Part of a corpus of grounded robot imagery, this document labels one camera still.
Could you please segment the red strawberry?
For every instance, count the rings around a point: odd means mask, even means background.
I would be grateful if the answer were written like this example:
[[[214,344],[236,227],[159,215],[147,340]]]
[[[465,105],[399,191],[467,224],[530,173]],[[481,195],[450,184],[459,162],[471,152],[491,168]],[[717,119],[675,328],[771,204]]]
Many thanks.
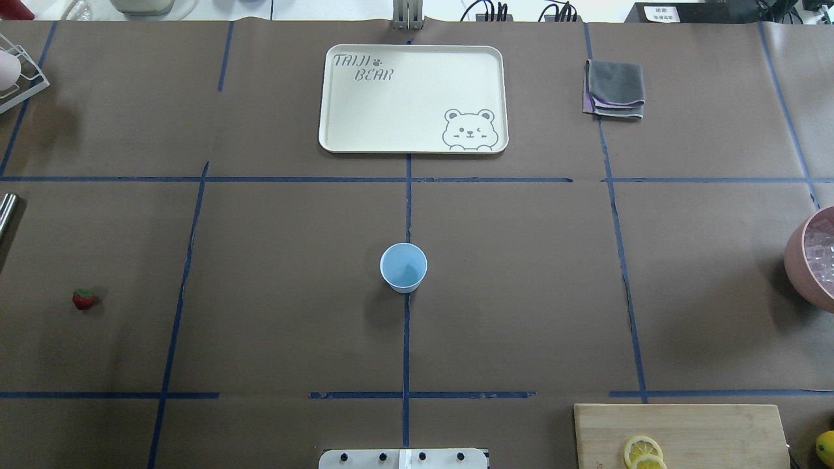
[[[95,305],[96,301],[98,301],[98,297],[90,290],[79,289],[72,292],[72,305],[78,311],[88,311]]]

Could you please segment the light blue plastic cup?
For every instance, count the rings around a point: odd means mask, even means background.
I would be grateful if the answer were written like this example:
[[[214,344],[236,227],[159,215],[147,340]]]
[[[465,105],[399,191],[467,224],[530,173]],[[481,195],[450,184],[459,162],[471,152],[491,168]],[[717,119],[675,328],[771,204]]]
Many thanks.
[[[420,247],[411,243],[392,244],[379,259],[379,271],[387,284],[400,294],[419,288],[428,272],[428,259]]]

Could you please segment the pink bowl with ice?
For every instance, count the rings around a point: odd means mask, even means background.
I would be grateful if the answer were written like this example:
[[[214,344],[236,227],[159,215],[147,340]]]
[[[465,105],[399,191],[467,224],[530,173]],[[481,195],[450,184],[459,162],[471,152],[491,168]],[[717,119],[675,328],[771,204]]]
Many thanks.
[[[833,311],[831,206],[817,210],[790,235],[784,270],[798,293],[822,311]]]

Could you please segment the pink cup on rack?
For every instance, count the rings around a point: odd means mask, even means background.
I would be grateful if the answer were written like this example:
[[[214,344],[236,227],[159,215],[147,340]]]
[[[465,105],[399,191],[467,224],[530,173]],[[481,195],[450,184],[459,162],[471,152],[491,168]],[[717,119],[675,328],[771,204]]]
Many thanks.
[[[0,52],[0,90],[5,91],[15,86],[22,71],[22,64],[15,53]]]

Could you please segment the cream bear serving tray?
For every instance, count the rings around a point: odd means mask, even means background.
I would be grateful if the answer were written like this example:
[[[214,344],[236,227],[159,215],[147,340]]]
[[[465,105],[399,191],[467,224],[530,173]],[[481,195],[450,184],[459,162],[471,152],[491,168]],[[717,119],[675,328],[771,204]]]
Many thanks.
[[[491,46],[335,45],[318,140],[344,154],[498,154],[509,143],[503,56]]]

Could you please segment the grey folded cloth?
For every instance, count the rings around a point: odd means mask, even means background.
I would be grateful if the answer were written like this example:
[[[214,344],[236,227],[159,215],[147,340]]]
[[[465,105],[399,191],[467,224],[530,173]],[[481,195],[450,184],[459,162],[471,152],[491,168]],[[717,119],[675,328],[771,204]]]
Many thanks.
[[[584,66],[582,112],[601,118],[640,120],[646,91],[643,67],[588,59]]]

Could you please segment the lemon slice on board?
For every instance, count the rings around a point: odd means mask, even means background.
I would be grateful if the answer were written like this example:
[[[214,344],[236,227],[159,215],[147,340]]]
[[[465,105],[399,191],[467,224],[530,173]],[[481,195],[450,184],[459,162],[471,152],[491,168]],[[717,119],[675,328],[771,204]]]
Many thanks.
[[[631,468],[632,461],[645,454],[653,454],[665,460],[661,446],[654,439],[649,436],[643,436],[643,434],[631,437],[623,448],[623,458],[626,468]]]

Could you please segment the wooden cutting board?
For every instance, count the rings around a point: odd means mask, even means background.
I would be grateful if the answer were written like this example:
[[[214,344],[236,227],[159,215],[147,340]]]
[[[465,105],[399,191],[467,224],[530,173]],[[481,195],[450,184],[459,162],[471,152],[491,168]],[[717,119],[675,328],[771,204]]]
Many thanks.
[[[573,407],[581,468],[627,468],[635,437],[654,440],[665,468],[789,468],[777,406],[592,404]]]

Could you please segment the black box with label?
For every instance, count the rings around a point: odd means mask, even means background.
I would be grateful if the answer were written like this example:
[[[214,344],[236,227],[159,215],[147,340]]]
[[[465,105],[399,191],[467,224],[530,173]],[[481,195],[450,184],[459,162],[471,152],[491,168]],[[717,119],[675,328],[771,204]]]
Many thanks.
[[[760,21],[755,1],[634,2],[626,23],[747,24]]]

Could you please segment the striped metal muddler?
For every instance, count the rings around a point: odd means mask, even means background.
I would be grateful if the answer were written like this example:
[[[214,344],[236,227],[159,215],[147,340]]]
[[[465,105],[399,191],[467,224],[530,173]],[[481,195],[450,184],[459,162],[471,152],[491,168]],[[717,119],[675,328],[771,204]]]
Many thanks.
[[[3,196],[2,204],[1,204],[1,223],[0,223],[0,237],[1,240],[3,239],[8,227],[11,225],[12,217],[14,214],[15,209],[17,208],[17,204],[19,201],[19,196],[17,193],[6,193]]]

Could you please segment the whole yellow lemon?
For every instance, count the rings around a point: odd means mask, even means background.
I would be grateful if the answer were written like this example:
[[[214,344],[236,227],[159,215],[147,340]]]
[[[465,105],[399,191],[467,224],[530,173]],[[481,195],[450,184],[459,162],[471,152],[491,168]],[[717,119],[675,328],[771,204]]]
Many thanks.
[[[834,431],[825,431],[816,437],[815,452],[821,463],[834,468]]]

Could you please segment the red cylinder container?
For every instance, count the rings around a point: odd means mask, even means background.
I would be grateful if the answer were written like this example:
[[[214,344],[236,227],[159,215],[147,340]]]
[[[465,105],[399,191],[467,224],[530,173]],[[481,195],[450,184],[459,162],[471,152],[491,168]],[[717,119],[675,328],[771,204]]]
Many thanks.
[[[0,0],[1,20],[32,21],[34,13],[21,0]]]

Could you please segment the aluminium frame post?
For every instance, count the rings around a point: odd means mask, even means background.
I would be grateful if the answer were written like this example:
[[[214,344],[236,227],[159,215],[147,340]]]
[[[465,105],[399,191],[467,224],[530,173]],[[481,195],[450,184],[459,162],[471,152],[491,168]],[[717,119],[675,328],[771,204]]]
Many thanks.
[[[423,0],[393,0],[392,29],[421,30],[425,27]]]

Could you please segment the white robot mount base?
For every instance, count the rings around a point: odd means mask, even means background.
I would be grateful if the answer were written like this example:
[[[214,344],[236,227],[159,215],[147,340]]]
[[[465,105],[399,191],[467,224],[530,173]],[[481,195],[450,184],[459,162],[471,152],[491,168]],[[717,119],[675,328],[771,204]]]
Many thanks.
[[[327,450],[319,468],[489,468],[488,451],[478,448],[392,448]]]

